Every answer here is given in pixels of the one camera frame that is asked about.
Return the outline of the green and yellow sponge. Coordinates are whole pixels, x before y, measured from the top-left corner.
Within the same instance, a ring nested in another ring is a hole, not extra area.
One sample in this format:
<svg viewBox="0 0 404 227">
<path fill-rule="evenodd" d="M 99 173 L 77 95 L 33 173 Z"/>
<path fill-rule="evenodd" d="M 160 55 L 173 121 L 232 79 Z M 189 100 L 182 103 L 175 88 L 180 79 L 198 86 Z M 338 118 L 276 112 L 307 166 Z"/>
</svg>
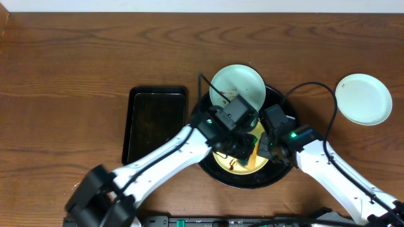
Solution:
<svg viewBox="0 0 404 227">
<path fill-rule="evenodd" d="M 248 160 L 237 160 L 237 163 L 246 170 L 254 170 L 256 166 L 256 158 L 258 152 L 258 139 L 254 139 L 254 149 Z"/>
</svg>

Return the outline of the yellow plate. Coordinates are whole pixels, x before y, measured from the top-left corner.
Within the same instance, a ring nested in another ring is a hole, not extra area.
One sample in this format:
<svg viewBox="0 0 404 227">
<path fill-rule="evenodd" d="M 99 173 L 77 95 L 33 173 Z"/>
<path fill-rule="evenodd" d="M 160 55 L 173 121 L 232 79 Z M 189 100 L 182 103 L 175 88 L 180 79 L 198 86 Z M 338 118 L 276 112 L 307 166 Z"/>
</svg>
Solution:
<svg viewBox="0 0 404 227">
<path fill-rule="evenodd" d="M 256 136 L 256 138 L 258 139 L 258 142 L 259 142 L 259 139 L 263 132 L 264 132 L 263 126 L 260 122 L 258 122 L 257 126 L 251 132 L 249 132 L 249 134 Z M 237 163 L 238 159 L 236 159 L 236 158 L 233 158 L 230 156 L 225 157 L 225 156 L 222 156 L 220 153 L 218 153 L 218 154 L 214 153 L 213 157 L 221 168 L 223 168 L 225 171 L 227 171 L 229 173 L 236 174 L 236 175 L 248 175 L 248 174 L 257 172 L 258 170 L 262 169 L 262 167 L 264 167 L 265 164 L 267 164 L 267 162 L 268 162 L 268 160 L 266 158 L 257 156 L 255 169 L 246 170 L 245 168 L 241 167 Z"/>
</svg>

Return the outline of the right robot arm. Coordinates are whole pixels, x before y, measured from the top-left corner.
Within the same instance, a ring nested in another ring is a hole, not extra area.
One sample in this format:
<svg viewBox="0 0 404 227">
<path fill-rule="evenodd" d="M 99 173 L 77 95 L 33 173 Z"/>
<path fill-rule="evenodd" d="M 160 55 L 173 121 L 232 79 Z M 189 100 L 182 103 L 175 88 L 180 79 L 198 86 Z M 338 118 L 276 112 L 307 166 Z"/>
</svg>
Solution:
<svg viewBox="0 0 404 227">
<path fill-rule="evenodd" d="M 357 224 L 403 226 L 403 203 L 366 180 L 312 127 L 300 127 L 280 137 L 263 132 L 258 154 L 272 162 L 294 165 L 311 176 Z"/>
</svg>

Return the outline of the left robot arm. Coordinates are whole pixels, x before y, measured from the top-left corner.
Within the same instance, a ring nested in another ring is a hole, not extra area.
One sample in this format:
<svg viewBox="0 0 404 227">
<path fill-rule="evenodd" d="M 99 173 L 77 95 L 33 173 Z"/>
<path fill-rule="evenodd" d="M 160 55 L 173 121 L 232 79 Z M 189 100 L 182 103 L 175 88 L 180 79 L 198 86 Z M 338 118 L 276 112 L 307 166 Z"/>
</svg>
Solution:
<svg viewBox="0 0 404 227">
<path fill-rule="evenodd" d="M 184 126 L 169 142 L 130 165 L 108 172 L 91 169 L 65 210 L 78 226 L 140 226 L 136 210 L 159 186 L 212 148 L 196 124 Z"/>
</svg>

